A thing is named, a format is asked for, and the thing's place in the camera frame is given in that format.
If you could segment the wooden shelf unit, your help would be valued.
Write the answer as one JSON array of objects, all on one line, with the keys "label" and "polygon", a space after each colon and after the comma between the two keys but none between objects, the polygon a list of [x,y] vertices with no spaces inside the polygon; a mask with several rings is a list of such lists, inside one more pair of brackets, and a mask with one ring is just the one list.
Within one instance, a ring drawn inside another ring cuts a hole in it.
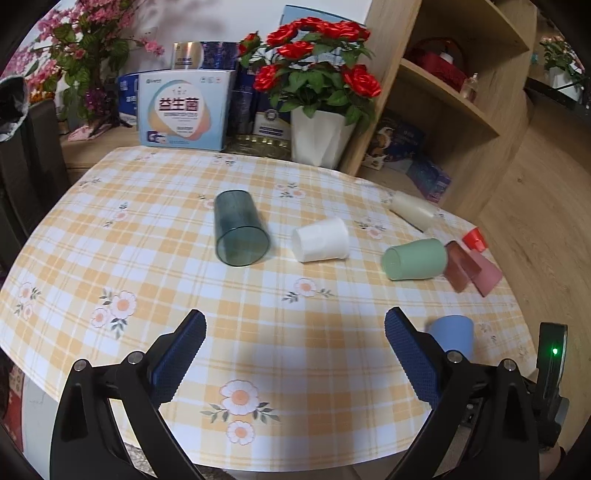
[{"label": "wooden shelf unit", "polygon": [[[376,114],[397,113],[426,135],[451,177],[442,206],[477,219],[508,170],[529,124],[524,92],[536,36],[530,1],[374,1],[366,25],[370,70],[382,84]],[[478,76],[474,101],[412,60],[427,39],[452,39]]]}]

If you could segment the white vase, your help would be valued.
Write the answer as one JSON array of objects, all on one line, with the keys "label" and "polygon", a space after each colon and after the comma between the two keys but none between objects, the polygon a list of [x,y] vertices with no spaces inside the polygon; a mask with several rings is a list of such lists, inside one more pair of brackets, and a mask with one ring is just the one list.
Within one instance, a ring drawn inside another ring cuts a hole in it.
[{"label": "white vase", "polygon": [[308,118],[303,107],[291,111],[290,117],[291,159],[304,165],[337,168],[356,125],[346,125],[344,116],[321,110]]}]

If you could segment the white blue probiotic box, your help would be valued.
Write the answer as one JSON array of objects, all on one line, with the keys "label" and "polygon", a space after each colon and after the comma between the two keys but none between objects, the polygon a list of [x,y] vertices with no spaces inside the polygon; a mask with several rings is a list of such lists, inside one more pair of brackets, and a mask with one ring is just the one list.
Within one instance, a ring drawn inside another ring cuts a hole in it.
[{"label": "white blue probiotic box", "polygon": [[233,70],[140,73],[137,86],[140,144],[221,151],[233,83]]}]

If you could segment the green plastic cup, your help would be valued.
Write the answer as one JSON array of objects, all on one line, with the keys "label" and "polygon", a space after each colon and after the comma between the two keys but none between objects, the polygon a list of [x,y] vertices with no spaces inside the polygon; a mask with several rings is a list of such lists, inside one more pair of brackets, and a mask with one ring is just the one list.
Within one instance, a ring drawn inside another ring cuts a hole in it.
[{"label": "green plastic cup", "polygon": [[381,260],[384,273],[392,281],[431,279],[443,274],[447,264],[447,250],[435,238],[390,247]]}]

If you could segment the black and white biscuit box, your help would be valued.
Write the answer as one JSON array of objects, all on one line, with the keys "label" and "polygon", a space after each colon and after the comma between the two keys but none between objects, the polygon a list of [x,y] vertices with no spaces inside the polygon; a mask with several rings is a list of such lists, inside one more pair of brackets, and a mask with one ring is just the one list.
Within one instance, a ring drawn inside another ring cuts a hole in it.
[{"label": "black and white biscuit box", "polygon": [[421,129],[397,114],[386,113],[378,122],[362,165],[376,171],[389,168],[406,174],[424,139]]}]

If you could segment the pink plastic cup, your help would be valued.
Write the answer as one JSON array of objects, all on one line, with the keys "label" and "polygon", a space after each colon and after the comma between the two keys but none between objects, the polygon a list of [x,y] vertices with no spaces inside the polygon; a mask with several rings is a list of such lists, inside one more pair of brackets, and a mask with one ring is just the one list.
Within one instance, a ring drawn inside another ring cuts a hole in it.
[{"label": "pink plastic cup", "polygon": [[470,257],[480,267],[480,272],[472,279],[472,283],[482,297],[487,297],[503,279],[502,271],[478,251],[469,252]]}]

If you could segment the brown transparent cup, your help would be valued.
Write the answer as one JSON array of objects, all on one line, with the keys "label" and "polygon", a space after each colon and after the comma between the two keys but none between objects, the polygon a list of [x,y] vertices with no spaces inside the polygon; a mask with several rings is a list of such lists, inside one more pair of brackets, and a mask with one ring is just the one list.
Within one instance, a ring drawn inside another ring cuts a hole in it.
[{"label": "brown transparent cup", "polygon": [[456,241],[445,245],[448,262],[444,276],[457,293],[462,293],[482,272],[482,268]]}]

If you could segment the blue plastic cup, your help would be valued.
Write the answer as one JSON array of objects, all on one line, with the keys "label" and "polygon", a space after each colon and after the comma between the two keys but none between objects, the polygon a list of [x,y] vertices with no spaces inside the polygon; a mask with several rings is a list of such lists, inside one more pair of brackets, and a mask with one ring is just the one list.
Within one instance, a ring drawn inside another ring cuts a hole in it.
[{"label": "blue plastic cup", "polygon": [[426,332],[433,336],[442,349],[456,350],[468,360],[474,355],[474,322],[463,315],[448,315],[427,324]]}]

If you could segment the purple box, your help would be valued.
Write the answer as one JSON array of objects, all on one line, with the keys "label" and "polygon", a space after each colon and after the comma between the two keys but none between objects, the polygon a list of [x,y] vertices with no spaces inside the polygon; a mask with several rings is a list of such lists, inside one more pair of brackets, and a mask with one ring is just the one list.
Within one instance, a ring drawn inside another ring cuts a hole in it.
[{"label": "purple box", "polygon": [[436,204],[441,202],[451,185],[450,176],[429,159],[415,159],[407,176],[426,200]]}]

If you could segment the yellow checkered floral tablecloth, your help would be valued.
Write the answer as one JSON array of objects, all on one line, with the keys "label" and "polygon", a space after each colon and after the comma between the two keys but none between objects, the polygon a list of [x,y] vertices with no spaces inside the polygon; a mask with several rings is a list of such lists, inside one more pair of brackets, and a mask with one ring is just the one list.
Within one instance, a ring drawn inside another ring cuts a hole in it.
[{"label": "yellow checkered floral tablecloth", "polygon": [[[231,267],[215,253],[214,199],[252,195],[266,256]],[[474,357],[535,368],[506,282],[482,297],[444,277],[391,281],[381,258],[421,233],[388,209],[392,192],[286,161],[120,148],[75,183],[21,250],[1,290],[1,346],[59,398],[72,364],[117,363],[195,309],[207,334],[161,413],[191,460],[231,470],[341,467],[406,449],[429,407],[384,334],[400,307],[417,328],[463,315]],[[294,229],[341,218],[349,257],[298,262]]]}]

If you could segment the silver blue box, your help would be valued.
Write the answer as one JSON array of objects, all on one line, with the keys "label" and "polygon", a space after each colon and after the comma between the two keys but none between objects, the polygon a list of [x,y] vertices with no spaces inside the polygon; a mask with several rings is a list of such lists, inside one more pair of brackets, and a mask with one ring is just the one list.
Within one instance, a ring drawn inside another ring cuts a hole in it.
[{"label": "silver blue box", "polygon": [[238,65],[238,43],[176,42],[173,45],[173,70],[235,70]]}]

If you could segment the white plastic cup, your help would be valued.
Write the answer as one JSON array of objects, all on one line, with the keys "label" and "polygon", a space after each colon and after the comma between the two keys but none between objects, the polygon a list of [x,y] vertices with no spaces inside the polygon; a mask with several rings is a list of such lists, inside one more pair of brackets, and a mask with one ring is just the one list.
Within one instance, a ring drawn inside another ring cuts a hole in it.
[{"label": "white plastic cup", "polygon": [[298,262],[343,260],[349,257],[349,230],[345,221],[332,217],[294,229],[291,251]]}]

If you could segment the dark blue gift box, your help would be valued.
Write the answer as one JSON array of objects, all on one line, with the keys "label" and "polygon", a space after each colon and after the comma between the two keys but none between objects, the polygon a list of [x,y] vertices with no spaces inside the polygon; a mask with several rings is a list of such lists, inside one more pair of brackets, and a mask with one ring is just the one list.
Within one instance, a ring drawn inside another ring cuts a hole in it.
[{"label": "dark blue gift box", "polygon": [[242,66],[236,72],[228,111],[229,136],[259,135],[290,141],[290,113],[280,113],[267,94],[253,89],[254,73]]}]

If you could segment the red plastic cup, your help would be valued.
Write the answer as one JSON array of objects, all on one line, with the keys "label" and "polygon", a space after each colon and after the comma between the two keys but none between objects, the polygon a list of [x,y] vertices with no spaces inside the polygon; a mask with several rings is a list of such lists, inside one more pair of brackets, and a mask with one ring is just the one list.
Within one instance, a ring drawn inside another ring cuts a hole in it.
[{"label": "red plastic cup", "polygon": [[462,237],[463,243],[469,250],[483,253],[488,249],[488,244],[478,227],[473,228]]}]

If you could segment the red rose bouquet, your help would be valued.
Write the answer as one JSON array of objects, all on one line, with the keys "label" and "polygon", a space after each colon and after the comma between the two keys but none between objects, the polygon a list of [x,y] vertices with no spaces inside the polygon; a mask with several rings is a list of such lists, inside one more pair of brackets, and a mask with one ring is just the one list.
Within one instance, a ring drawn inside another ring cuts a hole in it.
[{"label": "red rose bouquet", "polygon": [[280,112],[297,108],[313,118],[318,111],[345,118],[365,130],[376,119],[381,83],[360,57],[370,30],[355,21],[305,17],[281,25],[266,38],[253,32],[238,43],[238,59],[254,72],[253,89],[266,94]]}]

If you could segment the beige plastic cup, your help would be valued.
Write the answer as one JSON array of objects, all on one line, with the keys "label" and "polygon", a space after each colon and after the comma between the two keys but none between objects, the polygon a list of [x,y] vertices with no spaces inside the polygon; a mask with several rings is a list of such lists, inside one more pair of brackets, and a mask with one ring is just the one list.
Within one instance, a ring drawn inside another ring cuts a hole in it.
[{"label": "beige plastic cup", "polygon": [[394,191],[389,209],[422,232],[434,224],[439,211],[430,202],[402,191]]}]

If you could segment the dark teal transparent cup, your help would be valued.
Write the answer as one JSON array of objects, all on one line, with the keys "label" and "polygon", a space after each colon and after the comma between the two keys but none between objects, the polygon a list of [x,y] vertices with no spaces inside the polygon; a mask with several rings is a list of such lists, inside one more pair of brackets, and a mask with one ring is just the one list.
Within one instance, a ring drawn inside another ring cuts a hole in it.
[{"label": "dark teal transparent cup", "polygon": [[252,195],[226,190],[214,199],[215,253],[222,263],[245,267],[259,262],[270,249],[270,236]]}]

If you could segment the pink flower plant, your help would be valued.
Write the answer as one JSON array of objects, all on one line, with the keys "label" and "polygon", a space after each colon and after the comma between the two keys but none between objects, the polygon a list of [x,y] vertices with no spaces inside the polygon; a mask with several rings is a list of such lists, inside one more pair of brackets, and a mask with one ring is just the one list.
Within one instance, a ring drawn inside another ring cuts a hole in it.
[{"label": "pink flower plant", "polygon": [[94,0],[54,8],[37,23],[37,37],[13,54],[2,75],[24,77],[31,100],[55,95],[63,81],[63,117],[75,107],[87,125],[113,123],[115,95],[107,87],[131,49],[138,47],[155,57],[164,53],[157,41],[131,33],[142,6],[141,1]]}]

